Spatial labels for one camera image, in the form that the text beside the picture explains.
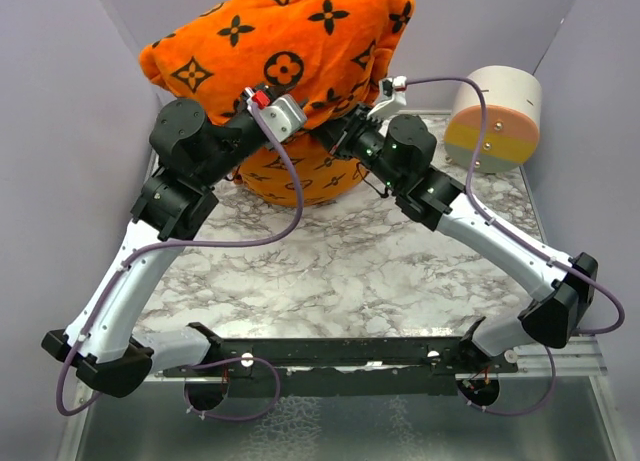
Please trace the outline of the aluminium rail frame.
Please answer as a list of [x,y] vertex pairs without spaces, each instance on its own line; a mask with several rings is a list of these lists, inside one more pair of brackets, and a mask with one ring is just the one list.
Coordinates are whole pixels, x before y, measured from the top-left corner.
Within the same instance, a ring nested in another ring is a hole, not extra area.
[[305,125],[298,108],[248,108],[221,126],[197,104],[178,101],[159,114],[150,136],[158,169],[136,200],[120,251],[82,313],[51,331],[42,346],[95,393],[122,398],[151,374],[234,363],[236,380],[255,384],[263,365],[276,380],[286,373],[314,381],[354,369],[378,379],[383,393],[414,387],[420,374],[452,377],[511,369],[506,352],[540,344],[561,349],[578,331],[601,291],[597,261],[536,242],[482,205],[462,184],[436,169],[434,136],[413,115],[394,117],[386,131],[365,107],[323,125],[319,137],[332,156],[356,160],[387,187],[402,213],[453,238],[513,278],[530,296],[521,312],[477,320],[461,337],[357,339],[223,339],[192,323],[138,337],[134,326],[163,274],[217,205],[215,185],[265,145],[281,150]]

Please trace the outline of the orange patterned fleece pillowcase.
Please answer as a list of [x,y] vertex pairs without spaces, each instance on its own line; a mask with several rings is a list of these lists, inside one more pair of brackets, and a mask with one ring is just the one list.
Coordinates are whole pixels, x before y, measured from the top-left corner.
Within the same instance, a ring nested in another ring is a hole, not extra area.
[[289,92],[307,121],[285,148],[305,203],[317,205],[354,188],[365,171],[331,157],[312,130],[375,102],[414,8],[415,0],[226,0],[138,60],[152,84],[196,100],[218,125],[239,111],[247,87]]

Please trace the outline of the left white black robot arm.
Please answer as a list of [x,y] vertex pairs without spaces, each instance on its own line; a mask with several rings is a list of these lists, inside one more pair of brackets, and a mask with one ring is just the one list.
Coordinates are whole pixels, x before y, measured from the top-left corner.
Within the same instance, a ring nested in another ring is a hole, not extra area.
[[164,273],[218,203],[215,185],[266,144],[278,146],[306,122],[295,99],[260,85],[237,112],[213,124],[195,100],[159,112],[149,142],[158,157],[131,210],[122,245],[86,307],[66,328],[46,333],[42,348],[93,391],[123,398],[159,371],[189,366],[206,376],[220,366],[215,335],[199,323],[136,335],[140,314]]

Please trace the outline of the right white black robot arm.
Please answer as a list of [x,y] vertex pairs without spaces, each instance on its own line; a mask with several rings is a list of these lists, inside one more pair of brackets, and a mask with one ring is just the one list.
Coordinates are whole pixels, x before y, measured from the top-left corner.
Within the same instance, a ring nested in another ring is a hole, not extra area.
[[420,117],[397,115],[383,128],[367,114],[359,105],[312,134],[330,155],[358,161],[383,182],[410,220],[468,246],[530,297],[519,311],[477,320],[461,340],[461,364],[481,372],[517,346],[564,348],[592,302],[597,261],[545,246],[471,201],[462,183],[433,166],[437,140]]

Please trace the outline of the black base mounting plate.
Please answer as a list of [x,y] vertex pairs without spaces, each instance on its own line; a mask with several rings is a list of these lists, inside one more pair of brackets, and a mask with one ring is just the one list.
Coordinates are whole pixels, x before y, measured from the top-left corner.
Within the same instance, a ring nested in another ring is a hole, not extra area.
[[460,336],[377,338],[223,338],[201,324],[211,343],[200,368],[169,368],[190,384],[221,381],[231,396],[334,397],[453,395],[458,377],[512,374],[515,362],[471,352]]

